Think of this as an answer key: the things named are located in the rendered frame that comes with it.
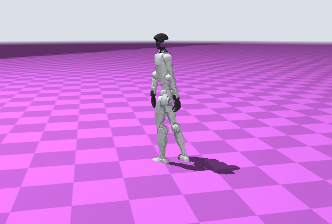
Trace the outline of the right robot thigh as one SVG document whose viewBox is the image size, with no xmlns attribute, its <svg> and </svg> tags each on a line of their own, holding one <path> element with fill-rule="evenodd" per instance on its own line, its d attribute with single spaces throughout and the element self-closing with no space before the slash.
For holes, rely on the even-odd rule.
<svg viewBox="0 0 332 224">
<path fill-rule="evenodd" d="M 175 111 L 175 109 L 172 110 L 172 108 L 174 106 L 171 103 L 174 103 L 173 98 L 172 98 L 171 101 L 169 101 L 168 106 L 165 106 L 165 109 L 166 109 L 165 112 L 166 112 L 168 120 L 170 122 L 172 132 L 173 133 L 178 133 L 179 132 L 179 126 L 177 124 L 175 112 L 173 112 L 173 111 Z"/>
</svg>

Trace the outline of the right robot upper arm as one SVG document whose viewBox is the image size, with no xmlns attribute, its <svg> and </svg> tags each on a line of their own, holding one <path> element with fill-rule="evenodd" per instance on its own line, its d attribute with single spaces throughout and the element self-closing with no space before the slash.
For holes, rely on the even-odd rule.
<svg viewBox="0 0 332 224">
<path fill-rule="evenodd" d="M 156 54 L 155 54 L 155 56 L 156 56 Z M 155 69 L 156 69 L 156 67 L 155 67 Z M 154 78 L 157 79 L 157 73 L 156 73 L 156 71 L 154 71 L 154 72 L 152 73 L 152 76 L 153 76 Z"/>
</svg>

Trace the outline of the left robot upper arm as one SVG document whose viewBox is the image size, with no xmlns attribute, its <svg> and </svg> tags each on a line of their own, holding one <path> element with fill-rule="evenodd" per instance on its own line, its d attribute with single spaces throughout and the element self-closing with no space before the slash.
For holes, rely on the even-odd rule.
<svg viewBox="0 0 332 224">
<path fill-rule="evenodd" d="M 162 56 L 163 56 L 163 61 L 164 61 L 165 66 L 166 66 L 166 70 L 168 72 L 165 79 L 166 79 L 166 81 L 171 81 L 170 80 L 170 75 L 174 75 L 173 74 L 173 65 L 172 65 L 172 56 L 170 54 L 164 54 Z"/>
</svg>

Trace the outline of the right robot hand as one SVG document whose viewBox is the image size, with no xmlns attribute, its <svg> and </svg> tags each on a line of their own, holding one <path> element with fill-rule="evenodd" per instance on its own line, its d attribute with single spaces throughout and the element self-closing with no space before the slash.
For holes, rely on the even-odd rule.
<svg viewBox="0 0 332 224">
<path fill-rule="evenodd" d="M 155 98 L 156 94 L 154 94 L 154 91 L 151 90 L 150 95 L 151 95 L 151 104 L 155 108 L 156 107 L 156 98 Z"/>
</svg>

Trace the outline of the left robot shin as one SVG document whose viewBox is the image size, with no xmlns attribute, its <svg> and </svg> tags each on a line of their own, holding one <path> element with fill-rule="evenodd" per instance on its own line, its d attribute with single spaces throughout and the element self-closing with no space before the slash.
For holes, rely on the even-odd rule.
<svg viewBox="0 0 332 224">
<path fill-rule="evenodd" d="M 167 146 L 168 135 L 165 134 L 165 129 L 160 127 L 157 129 L 157 142 L 159 147 L 159 154 L 161 155 L 159 158 L 163 159 L 165 157 L 165 148 Z"/>
</svg>

